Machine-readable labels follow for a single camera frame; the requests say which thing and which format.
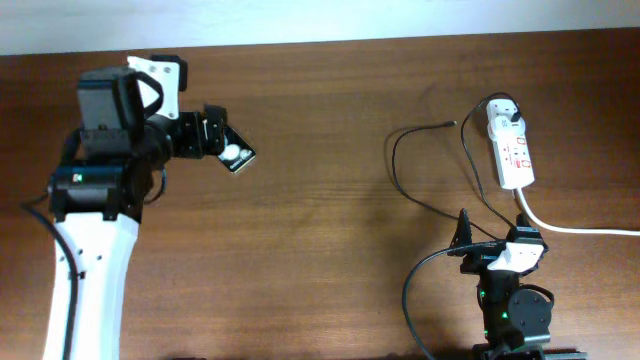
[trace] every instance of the electrical outlet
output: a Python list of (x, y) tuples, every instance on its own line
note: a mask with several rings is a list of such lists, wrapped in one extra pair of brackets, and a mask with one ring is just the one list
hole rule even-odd
[(525, 121), (521, 116), (511, 121), (516, 112), (511, 100), (496, 99), (487, 104), (487, 129), (493, 142), (500, 186), (507, 190), (523, 188), (534, 181)]

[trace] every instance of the power strip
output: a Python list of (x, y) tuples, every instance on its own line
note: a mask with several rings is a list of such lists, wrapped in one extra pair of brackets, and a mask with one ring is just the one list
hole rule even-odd
[(511, 100), (496, 99), (487, 104), (487, 129), (493, 141), (500, 186), (507, 190), (523, 188), (534, 180), (524, 135), (526, 125), (519, 114), (514, 117), (516, 112), (516, 104)]

